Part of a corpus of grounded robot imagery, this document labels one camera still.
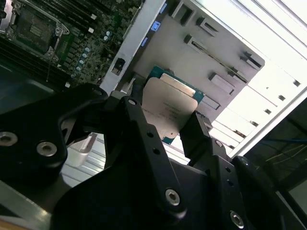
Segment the green circuit board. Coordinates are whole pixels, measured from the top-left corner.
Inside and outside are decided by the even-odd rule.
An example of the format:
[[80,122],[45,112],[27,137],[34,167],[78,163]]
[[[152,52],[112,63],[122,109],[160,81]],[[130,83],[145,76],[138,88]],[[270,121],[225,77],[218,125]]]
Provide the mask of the green circuit board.
[[140,0],[13,0],[15,20],[0,36],[68,74],[71,87],[100,85],[141,7]]

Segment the metal plate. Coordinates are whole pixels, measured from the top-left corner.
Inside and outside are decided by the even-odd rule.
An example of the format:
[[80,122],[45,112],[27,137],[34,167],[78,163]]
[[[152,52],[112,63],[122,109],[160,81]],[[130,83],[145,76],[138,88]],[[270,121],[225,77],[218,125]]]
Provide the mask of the metal plate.
[[180,81],[172,78],[171,76],[167,75],[166,73],[162,74],[161,78],[162,81],[165,83],[173,86],[174,88],[180,90],[181,92],[185,93],[186,95],[193,97],[195,94],[195,90],[190,88],[189,86],[181,83]]
[[197,106],[195,99],[158,78],[150,78],[143,90],[144,114],[161,139],[175,138]]

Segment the metal slot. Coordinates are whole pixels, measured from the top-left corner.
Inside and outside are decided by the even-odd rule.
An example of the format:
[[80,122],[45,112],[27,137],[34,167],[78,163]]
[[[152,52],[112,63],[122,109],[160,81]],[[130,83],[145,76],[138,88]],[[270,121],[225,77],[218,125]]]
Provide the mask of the metal slot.
[[280,100],[282,100],[282,101],[284,101],[284,100],[286,99],[286,98],[285,98],[284,96],[282,96],[282,95],[279,95],[278,98],[279,98]]
[[256,70],[260,70],[262,68],[262,65],[259,64],[257,61],[255,61],[252,58],[252,54],[249,53],[244,53],[244,57],[241,57],[240,59],[245,61],[247,64],[249,64],[249,66],[251,66],[252,68],[256,69]]
[[266,109],[266,110],[264,110],[267,114],[271,114],[271,111],[270,110],[268,110],[268,109]]
[[188,7],[184,4],[184,1],[180,1],[180,3],[175,6],[174,10],[170,14],[172,18],[180,21],[182,26],[186,26],[194,17],[196,11]]
[[213,26],[208,24],[208,22],[206,21],[206,18],[199,18],[196,21],[196,25],[198,25],[201,29],[203,29],[205,32],[207,32],[212,37],[215,37],[218,33],[218,31]]
[[190,46],[191,48],[193,48],[194,50],[196,50],[197,52],[199,52],[200,54],[206,54],[206,49],[207,47],[204,46],[202,43],[198,42],[194,37],[192,37],[191,35],[187,35],[184,39],[184,42]]
[[295,80],[295,81],[293,82],[293,84],[294,84],[295,86],[298,87],[298,86],[300,86],[301,83],[299,83],[297,80]]
[[211,77],[209,77],[209,80],[229,95],[231,95],[235,90],[235,87],[232,84],[224,80],[216,73],[213,73]]
[[230,71],[228,72],[228,75],[234,79],[236,79],[238,82],[244,82],[245,84],[248,82],[244,77],[243,74],[238,71],[235,68],[230,68]]

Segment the ram slot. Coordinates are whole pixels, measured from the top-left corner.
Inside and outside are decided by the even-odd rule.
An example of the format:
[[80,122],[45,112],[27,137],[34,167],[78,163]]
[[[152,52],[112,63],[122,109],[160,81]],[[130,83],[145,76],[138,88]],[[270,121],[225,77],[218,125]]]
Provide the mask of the ram slot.
[[91,2],[94,6],[96,6],[98,9],[100,9],[104,13],[109,14],[109,15],[112,14],[112,10],[109,9],[104,4],[102,4],[100,1],[98,1],[98,0],[89,0],[89,2]]
[[79,0],[67,0],[71,2],[73,5],[77,6],[79,9],[82,9],[85,13],[88,15],[95,14],[95,11],[92,11],[93,7],[89,5],[88,3],[84,2],[83,4],[79,3]]
[[54,13],[58,17],[64,19],[65,21],[67,21],[71,25],[75,26],[76,28],[78,28],[83,33],[86,33],[88,31],[88,27],[86,27],[85,25],[79,23],[78,21],[68,17],[68,14],[66,14],[66,12],[63,12],[62,9],[58,9],[57,5],[55,5],[53,2],[49,2],[49,1],[46,1],[46,0],[40,0],[39,4],[46,9],[49,9],[52,13]]
[[54,2],[58,2],[59,4],[64,6],[66,9],[69,9],[71,14],[74,17],[79,18],[79,20],[82,20],[82,21],[84,21],[87,24],[89,24],[92,21],[90,15],[88,15],[85,12],[81,11],[75,5],[71,4],[70,2],[68,2],[66,0],[57,0],[57,1],[54,0]]
[[49,61],[41,60],[3,38],[0,38],[0,58],[9,60],[15,66],[21,67],[34,79],[42,83],[46,82],[49,74],[48,83],[56,91],[63,90],[70,77],[67,73],[49,65]]

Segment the black mount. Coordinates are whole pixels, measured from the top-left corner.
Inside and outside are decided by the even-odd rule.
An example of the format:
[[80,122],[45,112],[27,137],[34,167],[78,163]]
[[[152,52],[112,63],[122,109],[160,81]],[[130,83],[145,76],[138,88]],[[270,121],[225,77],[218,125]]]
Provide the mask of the black mount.
[[[262,211],[253,204],[277,200],[273,189],[260,183],[247,159],[230,163],[197,113],[180,132],[188,166],[168,158],[140,103],[108,98],[91,84],[0,115],[0,132],[17,136],[12,145],[0,145],[0,180],[36,186],[56,180],[68,145],[90,132],[105,135],[106,169],[62,197],[52,229],[283,229],[277,201],[266,208],[273,214],[252,218]],[[55,152],[47,146],[47,154],[39,153],[42,143],[52,143]],[[252,176],[239,184],[236,168]],[[257,183],[260,200],[242,196],[248,180]]]

